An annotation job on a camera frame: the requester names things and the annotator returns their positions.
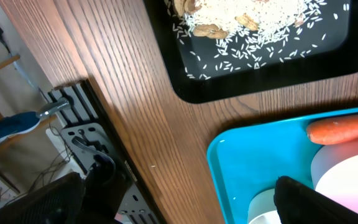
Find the shoe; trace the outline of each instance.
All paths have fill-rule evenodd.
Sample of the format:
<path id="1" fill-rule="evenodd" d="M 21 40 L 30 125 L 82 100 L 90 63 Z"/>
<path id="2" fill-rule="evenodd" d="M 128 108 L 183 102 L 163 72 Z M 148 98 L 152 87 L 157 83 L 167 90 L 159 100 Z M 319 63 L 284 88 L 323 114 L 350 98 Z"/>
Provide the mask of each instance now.
<path id="1" fill-rule="evenodd" d="M 25 112 L 0 120 L 0 143 L 15 134 L 25 134 L 38 126 L 36 112 Z"/>

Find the black tray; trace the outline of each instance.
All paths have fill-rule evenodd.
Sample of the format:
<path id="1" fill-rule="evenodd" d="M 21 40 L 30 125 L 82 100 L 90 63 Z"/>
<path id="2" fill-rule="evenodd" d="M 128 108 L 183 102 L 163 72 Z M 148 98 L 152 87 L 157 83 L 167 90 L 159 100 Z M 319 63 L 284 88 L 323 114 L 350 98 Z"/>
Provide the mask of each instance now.
<path id="1" fill-rule="evenodd" d="M 189 103 L 204 103 L 358 72 L 358 0 L 351 1 L 351 10 L 348 12 L 350 19 L 343 22 L 343 30 L 346 33 L 342 40 L 337 41 L 334 50 L 326 47 L 331 51 L 317 52 L 306 58 L 296 58 L 285 63 L 271 63 L 258 70 L 247 69 L 219 74 L 208 80 L 190 79 L 187 76 L 184 66 L 186 56 L 183 55 L 185 51 L 180 49 L 182 44 L 179 43 L 177 34 L 172 31 L 172 22 L 175 22 L 176 18 L 167 14 L 164 1 L 144 2 L 172 87 L 181 99 Z M 215 45 L 215 40 L 205 37 L 192 37 L 190 42 Z"/>

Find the wooden table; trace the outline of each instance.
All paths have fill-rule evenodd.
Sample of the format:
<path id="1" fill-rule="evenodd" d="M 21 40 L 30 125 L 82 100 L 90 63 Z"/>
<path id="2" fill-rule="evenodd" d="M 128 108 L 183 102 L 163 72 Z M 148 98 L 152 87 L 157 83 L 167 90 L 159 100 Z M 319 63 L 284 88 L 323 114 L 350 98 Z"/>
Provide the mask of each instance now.
<path id="1" fill-rule="evenodd" d="M 92 79 L 169 223 L 224 222 L 206 162 L 221 131 L 358 105 L 358 73 L 191 105 L 170 86 L 142 0 L 0 3 L 54 86 Z"/>

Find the blue plastic tray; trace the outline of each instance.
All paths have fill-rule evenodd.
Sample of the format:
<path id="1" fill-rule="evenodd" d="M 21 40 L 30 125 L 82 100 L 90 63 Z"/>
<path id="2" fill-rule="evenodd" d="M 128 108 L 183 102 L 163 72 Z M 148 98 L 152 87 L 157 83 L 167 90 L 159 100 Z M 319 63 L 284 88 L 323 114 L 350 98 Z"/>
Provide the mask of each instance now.
<path id="1" fill-rule="evenodd" d="M 316 119 L 358 113 L 358 108 L 314 114 L 225 131 L 208 147 L 207 160 L 226 223 L 247 223 L 250 201 L 287 175 L 313 188 L 310 165 L 321 145 L 306 127 Z"/>

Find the carrot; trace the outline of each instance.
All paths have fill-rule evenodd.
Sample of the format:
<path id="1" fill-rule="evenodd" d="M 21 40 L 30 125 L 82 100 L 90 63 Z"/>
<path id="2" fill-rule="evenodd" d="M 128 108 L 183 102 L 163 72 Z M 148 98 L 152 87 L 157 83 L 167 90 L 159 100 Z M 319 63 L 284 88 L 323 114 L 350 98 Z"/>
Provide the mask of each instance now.
<path id="1" fill-rule="evenodd" d="M 328 118 L 309 124 L 306 129 L 310 141 L 331 145 L 358 138 L 358 114 Z"/>

